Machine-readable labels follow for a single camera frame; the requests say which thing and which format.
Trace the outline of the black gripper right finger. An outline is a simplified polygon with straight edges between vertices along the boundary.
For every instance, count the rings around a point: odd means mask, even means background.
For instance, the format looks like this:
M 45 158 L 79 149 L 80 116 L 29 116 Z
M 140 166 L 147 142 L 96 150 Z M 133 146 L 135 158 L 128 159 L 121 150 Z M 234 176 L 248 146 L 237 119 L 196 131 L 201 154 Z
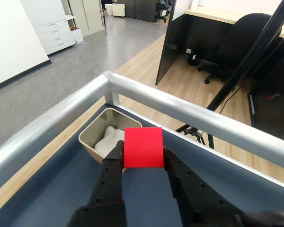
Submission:
M 247 227 L 244 213 L 223 198 L 167 147 L 164 169 L 184 227 Z

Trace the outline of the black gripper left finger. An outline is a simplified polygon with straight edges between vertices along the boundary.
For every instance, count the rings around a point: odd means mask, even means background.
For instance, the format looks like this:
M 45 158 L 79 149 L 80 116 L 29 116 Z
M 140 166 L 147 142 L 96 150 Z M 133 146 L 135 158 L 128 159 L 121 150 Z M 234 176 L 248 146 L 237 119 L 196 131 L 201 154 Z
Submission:
M 102 161 L 100 173 L 87 205 L 79 207 L 68 227 L 125 227 L 125 202 L 122 196 L 124 142 L 118 141 Z

